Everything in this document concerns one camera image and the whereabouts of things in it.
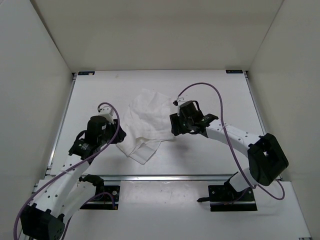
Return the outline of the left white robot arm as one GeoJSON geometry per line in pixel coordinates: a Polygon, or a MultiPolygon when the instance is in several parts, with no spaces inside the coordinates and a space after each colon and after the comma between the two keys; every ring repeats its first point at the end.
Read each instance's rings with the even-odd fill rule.
{"type": "Polygon", "coordinates": [[[22,232],[35,240],[59,240],[73,216],[88,200],[106,195],[104,180],[83,173],[110,144],[121,143],[126,133],[118,119],[107,115],[90,118],[80,132],[56,177],[41,186],[18,214],[22,232]]]}

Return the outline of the white pleated skirt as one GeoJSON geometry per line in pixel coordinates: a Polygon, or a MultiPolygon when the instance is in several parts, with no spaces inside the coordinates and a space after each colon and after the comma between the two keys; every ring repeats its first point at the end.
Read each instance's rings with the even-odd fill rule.
{"type": "Polygon", "coordinates": [[[170,114],[175,110],[169,96],[142,89],[120,120],[126,137],[116,146],[127,157],[144,165],[162,142],[174,139],[170,114]]]}

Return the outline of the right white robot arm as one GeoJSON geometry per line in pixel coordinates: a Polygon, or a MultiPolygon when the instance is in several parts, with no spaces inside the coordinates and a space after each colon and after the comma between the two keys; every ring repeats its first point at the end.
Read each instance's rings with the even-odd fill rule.
{"type": "Polygon", "coordinates": [[[223,123],[213,114],[204,115],[194,100],[173,103],[177,112],[171,114],[174,136],[202,135],[219,141],[248,159],[248,167],[239,169],[224,187],[224,195],[236,200],[243,190],[258,185],[269,186],[288,166],[289,162],[276,137],[270,133],[255,135],[223,123]]]}

